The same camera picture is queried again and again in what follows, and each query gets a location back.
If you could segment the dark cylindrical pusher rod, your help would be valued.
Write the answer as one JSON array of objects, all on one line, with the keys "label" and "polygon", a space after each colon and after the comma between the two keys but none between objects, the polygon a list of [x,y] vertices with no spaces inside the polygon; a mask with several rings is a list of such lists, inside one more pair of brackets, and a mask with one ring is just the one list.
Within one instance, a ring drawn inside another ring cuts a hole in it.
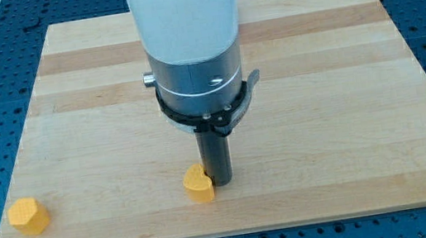
[{"label": "dark cylindrical pusher rod", "polygon": [[232,166],[226,136],[213,131],[195,134],[205,173],[212,179],[213,185],[221,187],[232,180]]}]

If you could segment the black clamp ring with lever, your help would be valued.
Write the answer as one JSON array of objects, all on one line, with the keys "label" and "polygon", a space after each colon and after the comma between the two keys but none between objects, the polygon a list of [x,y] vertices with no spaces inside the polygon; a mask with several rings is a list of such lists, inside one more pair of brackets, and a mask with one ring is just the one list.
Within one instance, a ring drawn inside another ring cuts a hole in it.
[{"label": "black clamp ring with lever", "polygon": [[161,111],[174,127],[191,134],[214,132],[217,136],[229,136],[235,126],[245,116],[251,103],[252,91],[259,78],[260,70],[254,69],[250,72],[248,79],[242,81],[239,93],[231,103],[224,106],[221,111],[203,114],[202,116],[183,115],[182,113],[175,112],[159,97],[157,89],[156,99]]}]

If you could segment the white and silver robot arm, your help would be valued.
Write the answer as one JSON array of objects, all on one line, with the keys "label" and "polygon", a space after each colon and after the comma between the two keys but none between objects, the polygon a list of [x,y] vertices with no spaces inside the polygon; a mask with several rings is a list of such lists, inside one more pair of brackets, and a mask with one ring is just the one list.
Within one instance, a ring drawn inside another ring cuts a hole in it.
[{"label": "white and silver robot arm", "polygon": [[197,138],[214,186],[232,180],[228,136],[251,103],[258,70],[242,77],[237,0],[126,0],[156,91],[174,126]]}]

